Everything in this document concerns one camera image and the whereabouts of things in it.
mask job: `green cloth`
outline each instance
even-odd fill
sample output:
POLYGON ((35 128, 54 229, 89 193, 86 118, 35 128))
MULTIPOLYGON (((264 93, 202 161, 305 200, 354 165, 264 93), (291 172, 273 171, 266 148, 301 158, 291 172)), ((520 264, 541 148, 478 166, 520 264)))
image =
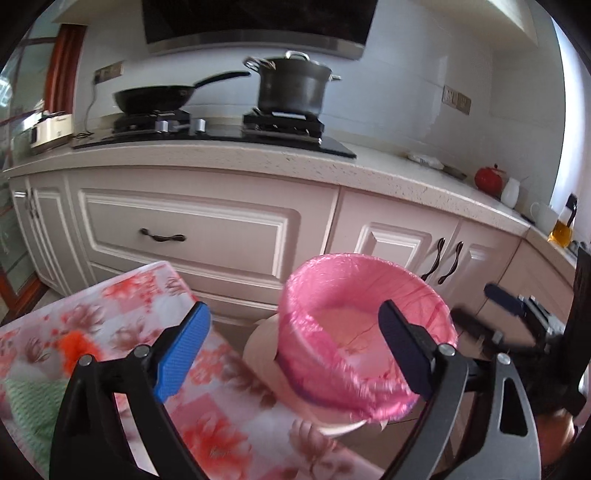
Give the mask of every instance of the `green cloth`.
POLYGON ((49 476, 51 438, 67 385, 68 380, 4 380, 15 423, 33 454, 37 467, 46 477, 49 476))

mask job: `gas stove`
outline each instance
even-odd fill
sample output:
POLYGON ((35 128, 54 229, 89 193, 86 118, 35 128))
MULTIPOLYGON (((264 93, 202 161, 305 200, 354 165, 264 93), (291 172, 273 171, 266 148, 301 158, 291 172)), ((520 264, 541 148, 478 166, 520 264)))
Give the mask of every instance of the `gas stove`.
POLYGON ((176 110, 122 116, 115 121, 112 135, 88 137, 72 148, 78 150, 138 141, 214 140, 301 148, 356 158, 351 150, 323 133, 324 125, 318 119, 264 115, 257 109, 244 115, 242 125, 206 125, 205 120, 176 110))

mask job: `red pot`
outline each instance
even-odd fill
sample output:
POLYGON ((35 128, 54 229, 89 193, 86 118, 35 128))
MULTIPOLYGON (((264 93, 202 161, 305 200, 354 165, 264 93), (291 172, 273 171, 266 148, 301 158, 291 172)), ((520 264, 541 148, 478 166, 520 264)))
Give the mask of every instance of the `red pot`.
POLYGON ((478 170, 474 176, 474 183, 484 193, 498 197, 503 191, 503 178, 501 174, 504 173, 503 170, 497 168, 497 164, 495 163, 494 168, 484 167, 478 170))

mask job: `frying pan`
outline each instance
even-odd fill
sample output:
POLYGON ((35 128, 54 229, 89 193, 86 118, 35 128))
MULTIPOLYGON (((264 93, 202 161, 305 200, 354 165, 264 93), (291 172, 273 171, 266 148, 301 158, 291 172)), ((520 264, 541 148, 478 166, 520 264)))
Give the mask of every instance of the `frying pan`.
POLYGON ((127 115, 152 113, 154 111, 169 112, 180 109, 189 101, 193 92, 209 83, 221 82, 237 77, 248 77, 250 72, 224 72, 199 80, 190 85, 161 85, 140 87, 115 92, 115 103, 127 115))

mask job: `toaster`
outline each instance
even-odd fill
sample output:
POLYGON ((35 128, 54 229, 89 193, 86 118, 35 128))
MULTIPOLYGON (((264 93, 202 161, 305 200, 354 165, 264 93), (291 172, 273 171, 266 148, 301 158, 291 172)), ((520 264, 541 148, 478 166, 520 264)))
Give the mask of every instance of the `toaster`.
POLYGON ((40 153, 68 142, 73 133, 72 115, 44 112, 31 130, 31 151, 40 153))

